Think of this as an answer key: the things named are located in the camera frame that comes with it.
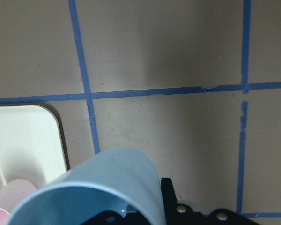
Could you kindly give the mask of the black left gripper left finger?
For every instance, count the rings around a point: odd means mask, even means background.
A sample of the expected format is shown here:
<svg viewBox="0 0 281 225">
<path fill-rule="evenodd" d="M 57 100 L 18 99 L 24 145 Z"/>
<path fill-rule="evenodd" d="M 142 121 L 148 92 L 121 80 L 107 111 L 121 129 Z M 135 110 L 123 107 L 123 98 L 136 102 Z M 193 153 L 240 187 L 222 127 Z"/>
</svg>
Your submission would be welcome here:
<svg viewBox="0 0 281 225">
<path fill-rule="evenodd" d="M 139 212 L 127 213 L 124 217 L 114 211 L 104 211 L 83 222 L 82 225 L 149 225 Z"/>
</svg>

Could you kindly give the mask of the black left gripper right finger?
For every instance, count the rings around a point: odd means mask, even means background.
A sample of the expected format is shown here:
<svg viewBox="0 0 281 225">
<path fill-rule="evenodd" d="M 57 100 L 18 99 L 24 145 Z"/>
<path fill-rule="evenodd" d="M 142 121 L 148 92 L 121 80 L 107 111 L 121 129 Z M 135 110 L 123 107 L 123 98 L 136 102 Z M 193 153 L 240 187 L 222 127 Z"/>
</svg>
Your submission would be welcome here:
<svg viewBox="0 0 281 225">
<path fill-rule="evenodd" d="M 227 209 L 216 209 L 209 216 L 195 212 L 190 206 L 179 203 L 172 180 L 161 178 L 161 192 L 166 223 L 168 225 L 255 225 L 247 219 Z"/>
</svg>

